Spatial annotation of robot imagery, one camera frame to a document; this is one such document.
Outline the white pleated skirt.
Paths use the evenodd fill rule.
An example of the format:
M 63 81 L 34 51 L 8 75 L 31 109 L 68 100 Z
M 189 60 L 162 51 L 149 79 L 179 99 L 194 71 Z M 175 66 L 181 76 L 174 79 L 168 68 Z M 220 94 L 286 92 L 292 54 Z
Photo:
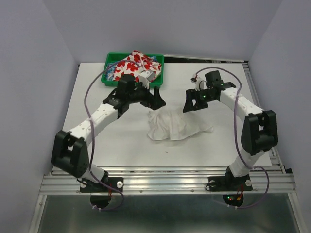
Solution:
M 214 128 L 194 112 L 162 107 L 148 113 L 148 137 L 153 141 L 180 141 L 198 133 L 212 133 Z

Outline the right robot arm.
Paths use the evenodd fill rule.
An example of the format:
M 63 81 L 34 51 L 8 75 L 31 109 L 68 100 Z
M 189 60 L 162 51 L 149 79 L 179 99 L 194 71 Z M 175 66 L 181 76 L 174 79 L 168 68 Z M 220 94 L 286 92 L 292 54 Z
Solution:
M 241 184 L 249 171 L 254 169 L 257 160 L 278 143 L 276 113 L 263 110 L 241 94 L 242 86 L 232 82 L 224 82 L 221 78 L 221 68 L 210 67 L 205 78 L 196 72 L 191 81 L 194 89 L 186 91 L 186 102 L 183 112 L 197 111 L 208 108 L 209 102 L 219 101 L 234 113 L 234 121 L 240 119 L 243 123 L 241 136 L 237 136 L 237 126 L 234 126 L 235 145 L 238 157 L 228 167 L 224 176 L 224 185 L 235 189 Z

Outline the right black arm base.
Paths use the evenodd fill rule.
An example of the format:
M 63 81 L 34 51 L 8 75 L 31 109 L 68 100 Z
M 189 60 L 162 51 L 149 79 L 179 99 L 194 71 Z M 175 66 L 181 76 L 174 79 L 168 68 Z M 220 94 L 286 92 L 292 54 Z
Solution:
M 252 191 L 252 182 L 249 174 L 242 177 L 234 177 L 230 168 L 227 167 L 223 176 L 209 176 L 205 190 L 210 192 L 225 192 L 224 202 L 235 208 L 242 206 L 244 202 L 244 192 Z

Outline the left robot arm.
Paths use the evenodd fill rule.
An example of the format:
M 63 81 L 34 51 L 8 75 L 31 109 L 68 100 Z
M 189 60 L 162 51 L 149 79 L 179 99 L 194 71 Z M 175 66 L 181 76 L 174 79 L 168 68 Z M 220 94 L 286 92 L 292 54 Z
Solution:
M 152 110 L 166 105 L 158 87 L 154 87 L 153 93 L 150 92 L 148 79 L 137 82 L 133 75 L 122 75 L 117 87 L 94 113 L 87 111 L 88 118 L 78 126 L 56 134 L 51 164 L 75 178 L 91 181 L 97 191 L 104 191 L 108 187 L 108 172 L 93 164 L 94 153 L 89 153 L 88 147 L 95 146 L 95 137 L 134 103 Z

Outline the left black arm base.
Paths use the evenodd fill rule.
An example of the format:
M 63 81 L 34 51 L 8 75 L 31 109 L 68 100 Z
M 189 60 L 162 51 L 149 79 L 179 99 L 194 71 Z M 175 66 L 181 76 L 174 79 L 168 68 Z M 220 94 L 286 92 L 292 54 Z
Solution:
M 81 193 L 90 193 L 90 204 L 92 209 L 112 211 L 121 207 L 124 203 L 123 177 L 110 178 L 104 171 L 101 179 L 88 173 L 85 177 L 78 178 Z

